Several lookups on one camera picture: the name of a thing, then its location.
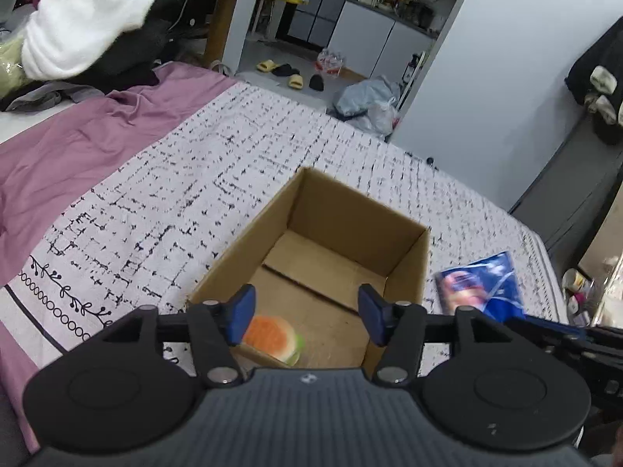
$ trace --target pink blanket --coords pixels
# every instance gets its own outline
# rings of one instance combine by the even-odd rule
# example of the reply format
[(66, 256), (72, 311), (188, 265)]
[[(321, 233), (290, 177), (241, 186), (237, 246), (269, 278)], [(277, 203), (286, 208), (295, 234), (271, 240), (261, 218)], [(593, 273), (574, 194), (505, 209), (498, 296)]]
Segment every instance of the pink blanket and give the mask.
[[(74, 200), (235, 84), (184, 63), (156, 74), (157, 86), (80, 102), (0, 145), (0, 286)], [(36, 369), (0, 323), (0, 380), (31, 451), (37, 444), (21, 393)]]

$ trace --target bed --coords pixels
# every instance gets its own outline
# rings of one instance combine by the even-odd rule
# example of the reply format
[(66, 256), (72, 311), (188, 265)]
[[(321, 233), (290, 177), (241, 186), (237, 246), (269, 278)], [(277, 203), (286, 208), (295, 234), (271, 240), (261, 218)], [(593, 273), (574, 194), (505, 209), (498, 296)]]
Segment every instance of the bed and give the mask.
[[(540, 238), (456, 179), (267, 90), (181, 63), (157, 75), (0, 145), (0, 374), (31, 450), (27, 379), (139, 304), (183, 310), (301, 166), (431, 228), (428, 311), (440, 313), (435, 271), (510, 251), (527, 312), (566, 322)], [(192, 371), (185, 346), (165, 355)], [(422, 371), (446, 357), (429, 346)]]

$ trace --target gray ribbed surface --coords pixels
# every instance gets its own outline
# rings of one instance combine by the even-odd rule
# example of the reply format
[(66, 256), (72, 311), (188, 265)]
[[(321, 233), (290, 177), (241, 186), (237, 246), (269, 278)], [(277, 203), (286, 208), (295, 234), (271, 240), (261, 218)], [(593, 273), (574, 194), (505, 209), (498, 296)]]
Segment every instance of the gray ribbed surface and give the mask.
[[(313, 383), (304, 383), (313, 374)], [(47, 449), (29, 466), (210, 467), (589, 466), (570, 446), (528, 456), (476, 451), (438, 432), (401, 390), (360, 370), (256, 371), (210, 392), (175, 434), (125, 455), (80, 458)]]

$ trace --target white cable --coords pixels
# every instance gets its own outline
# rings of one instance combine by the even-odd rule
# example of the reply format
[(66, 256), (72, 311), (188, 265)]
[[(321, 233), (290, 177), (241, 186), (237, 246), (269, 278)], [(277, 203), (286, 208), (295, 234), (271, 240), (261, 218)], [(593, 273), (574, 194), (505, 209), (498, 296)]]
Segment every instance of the white cable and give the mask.
[(186, 4), (188, 3), (188, 0), (184, 0), (184, 5), (182, 5), (182, 10), (180, 10), (180, 16), (177, 18), (177, 20), (171, 25), (169, 26), (169, 29), (167, 30), (168, 32), (170, 32), (173, 27), (180, 22), (180, 19), (182, 19), (182, 14), (184, 13), (184, 9), (186, 8)]

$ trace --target dark countertop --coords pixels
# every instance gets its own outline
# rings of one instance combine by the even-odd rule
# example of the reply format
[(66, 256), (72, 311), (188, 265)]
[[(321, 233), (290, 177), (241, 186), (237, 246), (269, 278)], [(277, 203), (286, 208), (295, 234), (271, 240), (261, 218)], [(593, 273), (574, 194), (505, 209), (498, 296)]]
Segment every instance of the dark countertop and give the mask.
[(429, 30), (420, 28), (416, 24), (413, 24), (411, 21), (407, 21), (406, 19), (398, 17), (394, 12), (389, 12), (387, 10), (378, 9), (377, 7), (370, 7), (369, 5), (358, 2), (357, 0), (347, 0), (347, 2), (351, 4), (359, 5), (360, 7), (363, 7), (364, 9), (371, 10), (372, 12), (376, 12), (378, 14), (384, 15), (385, 17), (389, 17), (390, 19), (393, 19), (397, 23), (403, 24), (407, 26), (408, 28), (411, 28), (412, 30), (415, 30), (417, 32), (420, 32), (426, 35), (427, 37), (431, 37), (431, 39), (433, 40), (437, 40), (438, 34), (432, 33)]

